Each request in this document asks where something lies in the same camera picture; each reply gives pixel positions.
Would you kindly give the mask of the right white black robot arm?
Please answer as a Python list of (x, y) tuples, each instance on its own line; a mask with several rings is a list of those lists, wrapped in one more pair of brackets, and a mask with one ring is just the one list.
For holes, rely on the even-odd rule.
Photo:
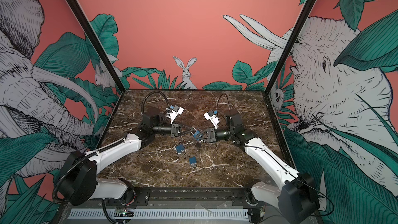
[(231, 110), (226, 115), (226, 126), (219, 126), (216, 111), (204, 114), (213, 127), (197, 135), (199, 140), (208, 143), (230, 140), (248, 156), (252, 157), (276, 183), (271, 187), (263, 182), (249, 187), (249, 198), (256, 202), (266, 202), (280, 210), (291, 224), (299, 224), (319, 210), (319, 195), (315, 181), (308, 173), (301, 174), (273, 153), (252, 129), (244, 126), (240, 113)]

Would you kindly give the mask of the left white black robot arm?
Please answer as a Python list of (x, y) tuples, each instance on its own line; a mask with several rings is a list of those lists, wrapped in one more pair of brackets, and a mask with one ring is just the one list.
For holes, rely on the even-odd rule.
[(121, 158), (147, 147), (157, 134), (175, 138), (191, 132), (191, 127), (174, 122), (183, 112), (184, 108), (177, 105), (170, 106), (164, 113), (152, 107), (143, 113), (139, 126), (125, 137), (99, 149), (71, 153), (54, 183), (53, 201), (73, 206), (92, 199), (115, 199), (125, 206), (134, 203), (137, 194), (130, 182), (99, 178), (98, 174)]

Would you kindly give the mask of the blue padlock front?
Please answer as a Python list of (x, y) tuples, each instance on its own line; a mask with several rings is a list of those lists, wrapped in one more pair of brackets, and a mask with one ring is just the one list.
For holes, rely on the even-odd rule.
[(196, 167), (197, 166), (196, 156), (189, 157), (189, 164), (190, 164), (191, 167)]

